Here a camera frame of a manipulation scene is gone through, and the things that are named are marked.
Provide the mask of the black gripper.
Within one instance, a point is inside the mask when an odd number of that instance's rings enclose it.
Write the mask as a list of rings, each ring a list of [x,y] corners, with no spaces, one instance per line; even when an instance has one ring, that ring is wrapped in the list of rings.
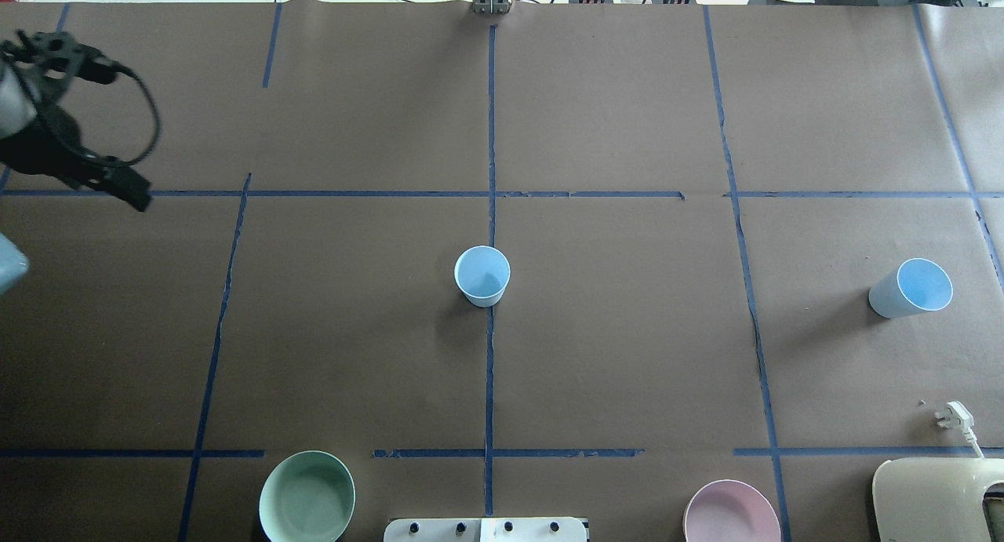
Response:
[[[78,121],[61,107],[2,139],[1,159],[16,173],[47,175],[78,191],[86,186],[121,199],[137,212],[150,205],[150,181],[126,161],[100,155],[82,145]]]

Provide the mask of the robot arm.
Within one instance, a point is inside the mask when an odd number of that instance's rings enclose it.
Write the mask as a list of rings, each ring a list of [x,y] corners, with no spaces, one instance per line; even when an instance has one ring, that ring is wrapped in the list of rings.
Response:
[[[28,70],[8,59],[2,64],[2,164],[15,173],[42,175],[60,181],[72,191],[90,189],[114,196],[137,212],[151,204],[150,181],[135,165],[147,158],[160,138],[160,114],[147,86],[133,71],[151,105],[154,134],[139,156],[122,160],[100,155],[82,142],[78,120],[57,102],[44,101],[41,84],[28,77]]]

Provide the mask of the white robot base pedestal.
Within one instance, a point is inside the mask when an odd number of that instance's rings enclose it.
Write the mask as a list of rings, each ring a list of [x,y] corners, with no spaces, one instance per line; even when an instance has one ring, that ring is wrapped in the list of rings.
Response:
[[[588,521],[577,517],[395,519],[384,541],[589,541]]]

